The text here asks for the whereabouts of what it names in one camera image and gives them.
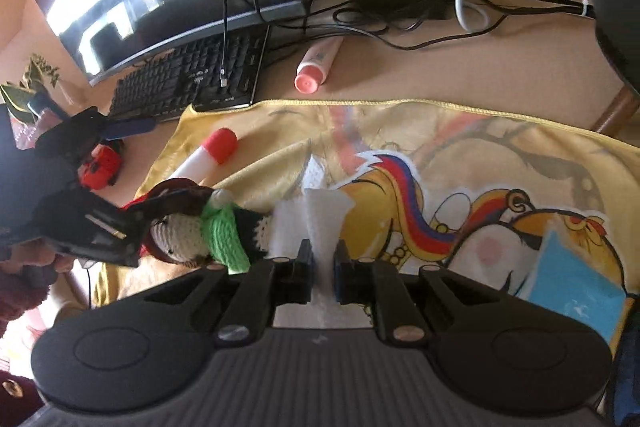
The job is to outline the person left hand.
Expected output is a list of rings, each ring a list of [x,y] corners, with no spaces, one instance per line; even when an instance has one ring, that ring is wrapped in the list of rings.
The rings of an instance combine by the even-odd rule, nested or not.
[[[35,288],[54,284],[60,274],[73,269],[75,261],[71,255],[57,253],[43,239],[1,247],[1,271]]]

